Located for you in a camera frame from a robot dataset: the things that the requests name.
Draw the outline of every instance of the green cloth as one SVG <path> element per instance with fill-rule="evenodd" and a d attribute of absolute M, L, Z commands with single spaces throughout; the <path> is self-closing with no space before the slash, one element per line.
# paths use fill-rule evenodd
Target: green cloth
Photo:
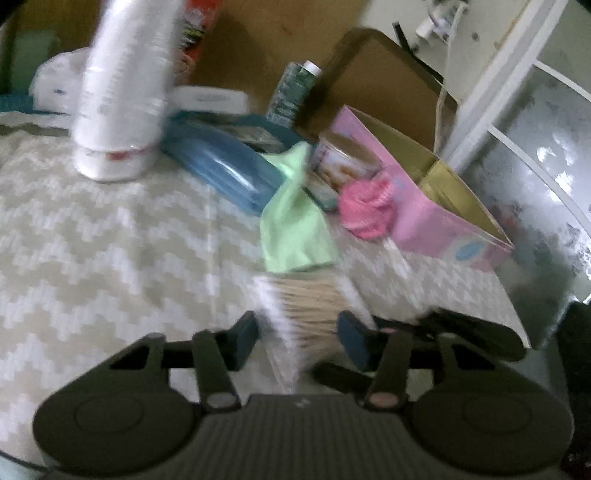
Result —
<path fill-rule="evenodd" d="M 336 260 L 324 213 L 301 188 L 310 150 L 301 142 L 285 153 L 263 155 L 286 177 L 261 215 L 261 245 L 269 272 L 304 270 Z"/>

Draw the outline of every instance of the white plastic bag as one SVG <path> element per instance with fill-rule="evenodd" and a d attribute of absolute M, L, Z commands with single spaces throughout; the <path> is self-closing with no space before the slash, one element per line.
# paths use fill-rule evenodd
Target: white plastic bag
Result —
<path fill-rule="evenodd" d="M 76 112 L 89 52 L 89 48 L 81 48 L 60 53 L 37 69 L 29 88 L 35 110 Z"/>

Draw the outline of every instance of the brown cardboard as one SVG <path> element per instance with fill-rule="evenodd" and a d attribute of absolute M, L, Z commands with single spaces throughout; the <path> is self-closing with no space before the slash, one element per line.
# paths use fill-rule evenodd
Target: brown cardboard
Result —
<path fill-rule="evenodd" d="M 336 46 L 296 121 L 311 137 L 328 128 L 343 105 L 350 105 L 433 148 L 435 109 L 441 85 L 410 54 L 383 33 L 349 31 Z M 445 118 L 457 104 L 447 98 Z"/>

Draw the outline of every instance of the green bottle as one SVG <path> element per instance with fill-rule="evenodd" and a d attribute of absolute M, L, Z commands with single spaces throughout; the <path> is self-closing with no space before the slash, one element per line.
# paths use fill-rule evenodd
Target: green bottle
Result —
<path fill-rule="evenodd" d="M 320 68 L 310 61 L 303 65 L 290 63 L 273 93 L 267 108 L 267 120 L 291 128 L 300 105 L 314 86 L 320 72 Z"/>

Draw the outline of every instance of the white cord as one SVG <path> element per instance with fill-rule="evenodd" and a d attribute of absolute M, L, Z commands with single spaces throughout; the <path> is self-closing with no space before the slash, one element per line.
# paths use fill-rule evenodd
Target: white cord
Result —
<path fill-rule="evenodd" d="M 447 56 L 445 61 L 445 67 L 443 69 L 443 81 L 441 83 L 441 91 L 439 92 L 439 98 L 437 98 L 437 106 L 435 109 L 435 142 L 433 145 L 433 153 L 439 154 L 441 149 L 441 116 L 443 114 L 443 105 L 445 104 L 445 98 L 447 90 L 445 88 L 446 80 L 449 77 L 450 70 L 450 58 L 452 56 L 452 43 L 456 38 L 457 26 L 460 24 L 464 11 L 468 8 L 468 4 L 465 1 L 460 1 L 457 6 L 455 15 L 453 16 L 452 26 L 449 29 L 449 38 L 447 41 Z"/>

